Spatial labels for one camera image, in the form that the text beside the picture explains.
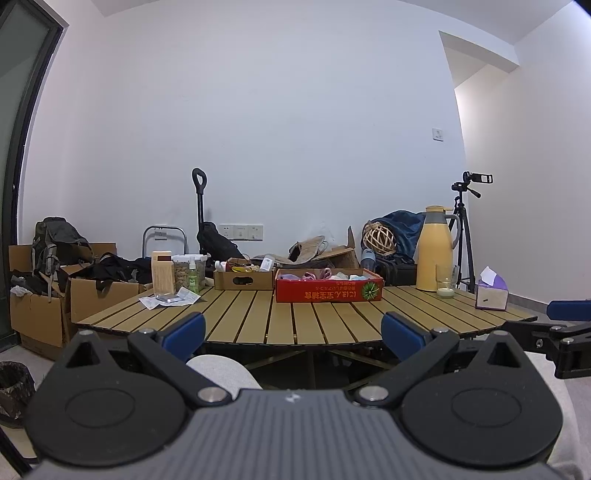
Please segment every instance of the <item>table slat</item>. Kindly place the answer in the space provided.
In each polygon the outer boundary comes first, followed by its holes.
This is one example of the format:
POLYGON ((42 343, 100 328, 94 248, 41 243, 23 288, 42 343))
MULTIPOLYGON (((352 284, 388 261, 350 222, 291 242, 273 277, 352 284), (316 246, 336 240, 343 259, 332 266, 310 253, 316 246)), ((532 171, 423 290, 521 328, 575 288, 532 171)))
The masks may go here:
POLYGON ((212 302, 221 294, 221 290, 210 289, 209 291, 204 292, 201 298, 193 303, 193 305, 185 307, 168 307, 164 309, 162 313, 156 315, 156 317, 152 317, 149 321, 144 323, 141 328, 153 328, 157 332, 164 330, 193 312, 205 312, 212 305, 212 302))
POLYGON ((251 307, 252 299, 255 297, 255 290, 242 290, 228 311, 224 314, 217 326, 207 337, 208 342, 234 343, 244 318, 251 307))
MULTIPOLYGON (((414 307, 418 308, 422 312, 429 314, 431 317, 438 320, 439 322, 442 322, 444 325, 448 326, 452 330, 455 330, 456 332, 470 332, 474 330, 479 330, 478 327, 469 325, 468 323, 463 322, 452 315, 449 315, 448 313, 438 309, 437 307, 434 307, 430 303, 418 299, 410 293, 407 293, 404 290, 400 290, 399 288, 392 292, 386 291, 383 293, 383 295, 385 296, 386 300, 390 300, 390 296, 396 295, 399 299, 403 299, 409 302, 414 307)), ((486 325, 486 328, 492 328, 492 325, 486 325)))
POLYGON ((224 290, 223 293, 213 302, 205 313, 205 337, 209 336, 211 331, 222 318, 223 314, 238 295, 239 290, 224 290))
POLYGON ((271 308, 271 290, 257 291, 248 316, 238 335, 238 343, 265 343, 265 332, 271 308))
POLYGON ((121 310, 120 312, 111 315, 104 320, 95 323, 93 326, 96 328, 105 328, 105 329, 112 329, 115 326, 119 325, 121 322, 126 321, 127 319, 131 318, 135 314, 145 310, 146 307, 138 300, 136 300, 135 305, 127 307, 125 310, 121 310))
POLYGON ((271 317, 269 318, 267 344, 294 344, 293 320, 291 318, 291 303, 277 303, 274 295, 273 302, 271 303, 271 317))
POLYGON ((99 323, 102 320, 105 320, 107 317, 110 317, 115 313, 119 313, 122 310, 125 310, 127 307, 133 305, 134 303, 137 303, 140 298, 149 297, 150 295, 152 295, 153 292, 153 290, 147 290, 143 293, 140 293, 139 295, 136 295, 135 297, 131 297, 130 299, 119 302, 117 305, 113 305, 108 309, 102 310, 101 312, 97 312, 94 315, 86 317, 85 319, 79 321, 77 325, 94 325, 95 323, 99 323))
MULTIPOLYGON (((459 293, 461 296, 466 297, 467 299, 471 299, 473 301, 476 301, 476 295, 474 295, 473 293, 470 293, 468 291, 463 291, 463 290, 456 290, 456 293, 459 293)), ((523 310, 520 309, 516 309, 515 307, 512 307, 510 305, 507 305, 506 311, 503 312, 502 310, 489 310, 492 314, 495 313, 509 313, 511 315, 516 316, 517 318, 519 318, 520 320, 524 320, 524 319, 529 319, 532 318, 536 315, 532 315, 531 313, 525 312, 523 310)))
POLYGON ((300 345, 326 343, 311 303, 294 303, 295 334, 300 345))
POLYGON ((332 306, 351 330, 357 342, 372 342, 382 339, 382 336, 357 313, 350 303, 333 303, 332 306))
POLYGON ((173 310, 173 309, 186 309, 187 306, 184 307, 156 307, 153 310, 148 310, 148 309, 144 309, 139 313, 136 313, 134 316, 128 318, 127 320, 121 322, 119 325, 116 325, 113 327, 113 330, 115 330, 116 332, 124 332, 124 333, 129 333, 129 332, 133 332, 135 329, 139 329, 142 328, 142 325, 144 323, 146 323, 148 320, 150 320, 153 317, 156 317, 156 315, 160 314, 160 313, 164 313, 167 312, 168 310, 173 310))
MULTIPOLYGON (((475 299, 471 299, 470 297, 466 297, 465 295, 456 295, 454 297, 454 299, 456 299, 457 301, 461 301, 462 303, 469 305, 471 307, 473 307, 476 302, 475 299)), ((527 317, 518 317, 517 315, 513 315, 512 313, 505 312, 503 310, 483 310, 483 312, 487 312, 490 315, 494 315, 495 317, 499 317, 502 320, 510 320, 510 321, 523 320, 523 318, 531 317, 531 315, 528 315, 527 317)))
POLYGON ((326 337, 326 343, 354 343, 355 339, 330 303, 313 303, 312 305, 326 337))
POLYGON ((385 300, 356 301, 355 303, 351 303, 349 305, 351 305, 363 318, 373 325, 373 327, 378 332, 382 332, 382 318, 384 317, 384 313, 390 312, 391 310, 398 311, 385 300))
POLYGON ((490 329, 490 328, 498 326, 498 324, 496 322, 494 322, 493 320, 491 320, 490 322, 487 322, 486 319, 482 319, 480 317, 475 316, 473 313, 470 314, 463 309, 459 309, 459 308, 455 307, 454 305, 451 304, 451 302, 448 301, 448 299, 443 299, 441 297, 438 297, 436 294, 429 295, 428 293, 426 293, 424 291, 417 290, 414 287, 399 287, 399 289, 404 290, 408 294, 410 294, 418 299, 421 299, 421 300, 426 301, 427 303, 430 303, 431 305, 438 308, 439 310, 442 310, 450 315, 453 315, 454 317, 459 318, 461 321, 467 323, 468 325, 472 325, 474 328, 477 328, 479 330, 486 330, 486 329, 490 329))
MULTIPOLYGON (((427 295, 429 295, 430 297, 435 297, 437 294, 436 293, 427 293, 427 295)), ((491 315, 490 313, 484 311, 484 310, 478 310, 476 308, 474 308, 474 305, 467 305, 459 300, 456 300, 455 298, 452 299, 440 299, 441 301, 448 303, 449 305, 452 305, 454 308, 457 308, 459 310, 463 310, 464 312, 467 312, 471 315, 474 315, 475 317, 478 317, 488 323, 492 323, 495 326, 500 326, 503 325, 503 323, 505 323, 505 321, 499 317, 496 317, 494 315, 491 315)))
MULTIPOLYGON (((382 292, 383 298, 387 299, 389 303, 394 305, 402 315, 406 318, 418 323, 420 326, 427 330, 431 330, 438 327, 447 327, 443 322, 431 317, 429 314, 425 313, 424 311, 416 308, 414 305, 410 304, 409 302, 398 298, 396 295, 391 294, 390 292, 384 290, 382 292)), ((474 328, 470 327, 466 331, 462 331, 459 333, 468 333, 473 331, 474 328)))

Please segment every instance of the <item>yellow thermos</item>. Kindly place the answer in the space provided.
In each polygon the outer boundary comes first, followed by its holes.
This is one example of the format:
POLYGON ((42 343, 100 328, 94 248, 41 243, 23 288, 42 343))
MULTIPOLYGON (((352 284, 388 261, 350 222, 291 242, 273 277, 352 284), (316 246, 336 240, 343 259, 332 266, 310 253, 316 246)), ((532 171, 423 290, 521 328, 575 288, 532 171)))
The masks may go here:
POLYGON ((452 241, 446 219, 455 218, 458 226, 460 219, 457 215, 446 215, 441 206, 430 206, 425 210, 427 216, 417 244, 417 288, 437 291, 435 265, 453 265, 453 249, 460 239, 458 229, 456 239, 452 241))

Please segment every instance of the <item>rattan ball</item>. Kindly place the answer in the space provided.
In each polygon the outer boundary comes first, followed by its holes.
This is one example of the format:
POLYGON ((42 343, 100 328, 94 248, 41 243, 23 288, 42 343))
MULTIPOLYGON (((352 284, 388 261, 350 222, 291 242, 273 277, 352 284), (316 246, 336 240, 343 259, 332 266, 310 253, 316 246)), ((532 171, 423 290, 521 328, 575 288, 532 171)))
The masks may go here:
POLYGON ((396 251, 394 234, 387 226, 375 222, 366 223, 363 227, 363 243, 377 254, 384 257, 396 251))

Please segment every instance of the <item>doorway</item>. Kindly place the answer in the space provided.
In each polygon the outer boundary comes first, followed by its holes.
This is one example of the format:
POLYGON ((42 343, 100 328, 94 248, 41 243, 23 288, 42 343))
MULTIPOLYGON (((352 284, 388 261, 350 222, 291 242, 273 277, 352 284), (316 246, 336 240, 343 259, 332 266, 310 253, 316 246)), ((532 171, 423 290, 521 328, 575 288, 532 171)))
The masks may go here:
POLYGON ((17 200, 35 102, 63 27, 33 0, 0 0, 0 351, 10 326, 8 246, 17 243, 17 200))

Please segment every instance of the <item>purple tissue box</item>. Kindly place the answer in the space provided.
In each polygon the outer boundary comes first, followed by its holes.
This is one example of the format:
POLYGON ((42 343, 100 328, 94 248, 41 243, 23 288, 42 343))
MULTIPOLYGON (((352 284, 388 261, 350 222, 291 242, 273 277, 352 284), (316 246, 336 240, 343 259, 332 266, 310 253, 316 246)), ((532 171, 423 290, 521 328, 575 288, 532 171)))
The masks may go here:
POLYGON ((482 280, 478 282, 476 290, 476 308, 481 310, 505 310, 509 299, 509 289, 500 275, 495 277, 490 286, 482 280))

